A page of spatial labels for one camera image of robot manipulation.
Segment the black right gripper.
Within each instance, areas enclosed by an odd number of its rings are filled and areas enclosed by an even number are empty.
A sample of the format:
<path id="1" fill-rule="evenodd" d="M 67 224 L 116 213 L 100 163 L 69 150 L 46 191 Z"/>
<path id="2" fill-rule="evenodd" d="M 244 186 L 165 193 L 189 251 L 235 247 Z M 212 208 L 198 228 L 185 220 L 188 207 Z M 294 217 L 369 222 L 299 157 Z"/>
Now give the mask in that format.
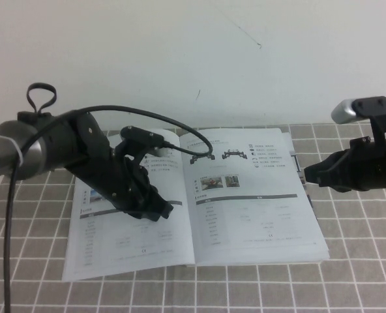
<path id="1" fill-rule="evenodd" d="M 374 180 L 368 174 L 371 169 L 368 148 L 371 146 L 369 136 L 351 140 L 348 149 L 335 152 L 324 161 L 306 167 L 306 181 L 337 192 L 372 190 Z"/>

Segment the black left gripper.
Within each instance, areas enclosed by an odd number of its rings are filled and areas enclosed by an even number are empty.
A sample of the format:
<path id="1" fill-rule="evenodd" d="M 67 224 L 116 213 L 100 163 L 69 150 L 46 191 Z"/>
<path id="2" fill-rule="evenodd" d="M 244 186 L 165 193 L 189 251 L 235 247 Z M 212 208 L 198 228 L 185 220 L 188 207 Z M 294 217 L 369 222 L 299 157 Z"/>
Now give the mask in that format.
<path id="1" fill-rule="evenodd" d="M 148 171 L 140 164 L 143 158 L 143 154 L 133 159 L 88 158 L 73 165 L 72 173 L 121 212 L 153 222 L 168 219 L 173 205 L 152 186 Z"/>

